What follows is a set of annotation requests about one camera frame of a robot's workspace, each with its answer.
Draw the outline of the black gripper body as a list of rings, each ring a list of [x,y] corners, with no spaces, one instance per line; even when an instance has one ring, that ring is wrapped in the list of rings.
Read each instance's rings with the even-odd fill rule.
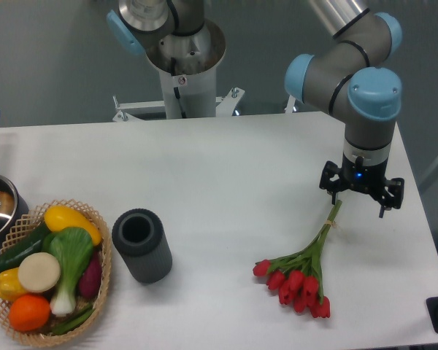
[[[374,166],[358,165],[344,155],[339,174],[339,192],[352,190],[367,195],[385,195],[387,164],[388,159]]]

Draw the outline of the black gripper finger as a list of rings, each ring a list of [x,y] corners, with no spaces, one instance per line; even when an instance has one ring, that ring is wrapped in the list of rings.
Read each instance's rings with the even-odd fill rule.
[[[348,175],[350,174],[350,164],[348,160],[342,161],[342,166],[328,160],[323,167],[319,188],[326,190],[331,196],[331,203],[336,204],[337,194],[350,188]]]
[[[380,205],[379,218],[383,218],[386,211],[400,209],[404,199],[404,179],[384,178],[374,187],[372,197]]]

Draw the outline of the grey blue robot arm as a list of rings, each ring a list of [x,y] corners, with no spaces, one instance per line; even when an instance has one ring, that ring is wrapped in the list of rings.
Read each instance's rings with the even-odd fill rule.
[[[285,90],[297,101],[345,125],[342,163],[325,164],[320,187],[370,195],[382,211],[399,209],[404,180],[385,170],[402,105],[402,83],[383,62],[402,42],[396,18],[373,13],[364,1],[311,1],[335,46],[323,57],[298,55],[287,68]],[[158,71],[169,119],[229,114],[216,101],[216,69],[223,32],[205,18],[203,1],[120,1],[107,14],[112,35]]]

